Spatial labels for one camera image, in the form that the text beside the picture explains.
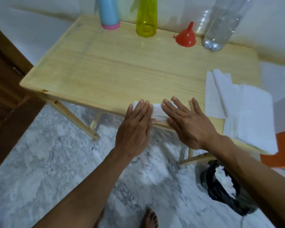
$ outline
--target tabletop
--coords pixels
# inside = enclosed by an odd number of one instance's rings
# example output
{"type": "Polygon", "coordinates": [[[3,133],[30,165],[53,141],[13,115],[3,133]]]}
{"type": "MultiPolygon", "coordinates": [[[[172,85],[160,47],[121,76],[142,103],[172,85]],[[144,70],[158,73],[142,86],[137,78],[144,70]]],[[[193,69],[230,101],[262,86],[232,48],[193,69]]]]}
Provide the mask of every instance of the tabletop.
{"type": "MultiPolygon", "coordinates": [[[[200,38],[195,46],[184,48],[174,35],[158,29],[155,36],[142,38],[134,24],[125,22],[109,31],[99,18],[82,15],[20,85],[118,115],[125,115],[129,104],[140,99],[161,103],[172,96],[187,107],[195,97],[204,110],[207,70],[220,69],[231,73],[233,83],[260,87],[259,60],[253,49],[227,44],[211,52],[200,38]]],[[[224,120],[210,119],[222,133],[224,120]]]]}

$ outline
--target brown door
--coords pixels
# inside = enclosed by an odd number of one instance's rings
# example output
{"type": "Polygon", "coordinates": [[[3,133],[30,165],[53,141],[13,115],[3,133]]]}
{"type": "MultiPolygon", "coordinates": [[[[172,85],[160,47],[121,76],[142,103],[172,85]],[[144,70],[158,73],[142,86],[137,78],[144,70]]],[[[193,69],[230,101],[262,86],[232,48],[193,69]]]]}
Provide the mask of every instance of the brown door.
{"type": "Polygon", "coordinates": [[[44,105],[19,86],[32,67],[0,31],[0,164],[44,105]]]}

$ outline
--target red funnel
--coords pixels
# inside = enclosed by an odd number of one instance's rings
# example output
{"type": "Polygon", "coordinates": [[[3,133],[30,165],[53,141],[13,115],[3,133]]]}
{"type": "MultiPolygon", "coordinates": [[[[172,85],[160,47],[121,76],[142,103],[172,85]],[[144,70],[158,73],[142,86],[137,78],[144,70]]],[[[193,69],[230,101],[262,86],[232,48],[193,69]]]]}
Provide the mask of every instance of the red funnel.
{"type": "Polygon", "coordinates": [[[191,47],[196,44],[195,34],[192,28],[193,28],[193,22],[190,22],[187,29],[184,29],[179,35],[174,36],[177,44],[184,47],[191,47]]]}

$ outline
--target orange object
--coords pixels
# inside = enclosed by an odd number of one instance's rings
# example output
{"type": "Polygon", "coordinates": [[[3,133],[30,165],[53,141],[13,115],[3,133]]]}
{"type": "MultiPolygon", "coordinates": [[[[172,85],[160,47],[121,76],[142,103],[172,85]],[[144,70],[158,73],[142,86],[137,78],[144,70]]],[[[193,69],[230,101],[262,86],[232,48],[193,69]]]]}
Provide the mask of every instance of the orange object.
{"type": "Polygon", "coordinates": [[[275,155],[262,155],[261,161],[269,167],[285,168],[285,131],[276,134],[279,152],[275,155]]]}
{"type": "Polygon", "coordinates": [[[190,22],[187,29],[184,29],[179,35],[173,37],[179,45],[191,47],[196,44],[195,33],[192,30],[193,24],[194,22],[190,22]]]}

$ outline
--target floor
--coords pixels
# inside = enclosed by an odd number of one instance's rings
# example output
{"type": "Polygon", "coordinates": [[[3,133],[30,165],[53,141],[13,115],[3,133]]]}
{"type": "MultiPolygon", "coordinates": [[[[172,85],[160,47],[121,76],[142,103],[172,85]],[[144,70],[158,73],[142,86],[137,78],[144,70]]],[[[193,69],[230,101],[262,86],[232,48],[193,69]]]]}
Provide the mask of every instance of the floor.
{"type": "MultiPolygon", "coordinates": [[[[91,123],[95,111],[65,105],[91,123]]],[[[121,122],[103,114],[96,142],[46,105],[0,166],[1,228],[30,228],[40,220],[103,161],[121,122]]],[[[139,227],[147,206],[159,227],[274,227],[260,210],[242,218],[211,200],[196,177],[205,165],[179,167],[186,157],[187,147],[174,133],[152,129],[147,149],[115,184],[99,227],[139,227]]]]}

